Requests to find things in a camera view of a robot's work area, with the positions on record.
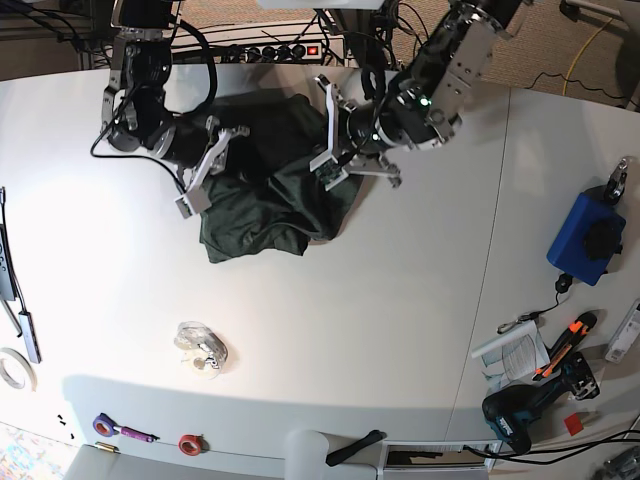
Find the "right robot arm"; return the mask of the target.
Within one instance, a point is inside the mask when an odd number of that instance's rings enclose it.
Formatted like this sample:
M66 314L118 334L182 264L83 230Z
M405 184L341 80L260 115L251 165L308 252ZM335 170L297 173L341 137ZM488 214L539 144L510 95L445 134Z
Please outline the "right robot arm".
M210 208L206 178L224 172L229 144L250 130L223 128L212 114L218 88L214 56L206 37L178 14L176 1L115 2L112 24L118 32L94 142L110 146L108 159L147 160L161 167L178 190L181 215L189 218ZM205 98L185 112L165 106L178 30L196 40L208 73Z

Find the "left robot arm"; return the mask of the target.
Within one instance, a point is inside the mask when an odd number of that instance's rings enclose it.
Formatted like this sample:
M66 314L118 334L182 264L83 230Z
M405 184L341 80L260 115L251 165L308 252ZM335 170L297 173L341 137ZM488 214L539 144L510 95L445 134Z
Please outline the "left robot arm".
M392 149L428 150L452 140L460 113L481 78L500 38L514 37L527 1L453 1L416 51L411 63L391 78L383 94L357 105L325 76L327 147L309 163L326 190L351 175L385 177L394 187L400 169L386 158Z

